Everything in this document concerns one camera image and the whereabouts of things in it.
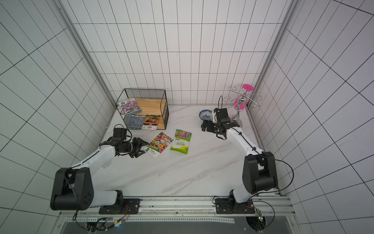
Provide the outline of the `purple flower seed bag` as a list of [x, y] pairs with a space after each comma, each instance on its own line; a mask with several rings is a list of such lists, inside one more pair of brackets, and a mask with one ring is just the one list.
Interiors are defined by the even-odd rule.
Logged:
[[131, 116], [142, 112], [135, 98], [130, 98], [118, 103], [119, 112], [124, 116]]

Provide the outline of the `lavender seed bag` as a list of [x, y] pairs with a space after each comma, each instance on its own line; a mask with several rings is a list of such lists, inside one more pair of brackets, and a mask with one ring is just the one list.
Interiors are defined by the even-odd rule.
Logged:
[[144, 115], [132, 115], [125, 117], [125, 124], [128, 129], [141, 130], [144, 124], [146, 116]]

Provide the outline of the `orange marigold seed bag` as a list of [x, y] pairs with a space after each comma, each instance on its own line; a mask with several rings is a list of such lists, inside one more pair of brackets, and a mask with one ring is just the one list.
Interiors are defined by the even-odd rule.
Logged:
[[142, 130], [156, 130], [158, 128], [159, 120], [160, 116], [146, 115], [142, 125]]

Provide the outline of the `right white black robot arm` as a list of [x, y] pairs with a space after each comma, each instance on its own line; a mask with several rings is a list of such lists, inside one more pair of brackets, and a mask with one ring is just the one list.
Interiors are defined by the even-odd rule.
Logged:
[[231, 190], [226, 199], [215, 197], [213, 203], [219, 214], [254, 214], [252, 198], [278, 187], [275, 157], [249, 140], [236, 122], [214, 123], [204, 120], [202, 131], [229, 140], [244, 155], [242, 183]]

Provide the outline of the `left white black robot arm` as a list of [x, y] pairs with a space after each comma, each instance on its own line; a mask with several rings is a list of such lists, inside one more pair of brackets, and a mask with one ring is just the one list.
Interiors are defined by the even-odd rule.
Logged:
[[92, 177], [114, 157], [140, 157], [145, 154], [142, 147], [146, 145], [148, 143], [138, 137], [130, 141], [111, 137], [80, 163], [60, 168], [55, 174], [50, 208], [54, 211], [76, 212], [104, 207], [110, 214], [123, 212], [126, 209], [123, 193], [120, 190], [97, 190], [94, 188]]

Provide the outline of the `colourful ranunculus seed bag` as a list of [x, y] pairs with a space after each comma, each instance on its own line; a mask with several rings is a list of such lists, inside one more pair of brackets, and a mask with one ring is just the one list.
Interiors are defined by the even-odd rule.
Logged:
[[156, 159], [171, 145], [172, 141], [171, 137], [161, 132], [145, 147], [145, 152]]

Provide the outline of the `green zinnias seed bag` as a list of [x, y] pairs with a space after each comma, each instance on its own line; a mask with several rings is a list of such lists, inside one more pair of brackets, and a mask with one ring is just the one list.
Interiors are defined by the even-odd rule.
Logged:
[[191, 137], [192, 137], [191, 132], [177, 129], [175, 131], [175, 137], [171, 144], [170, 149], [172, 151], [177, 151], [177, 152], [187, 155], [189, 151]]

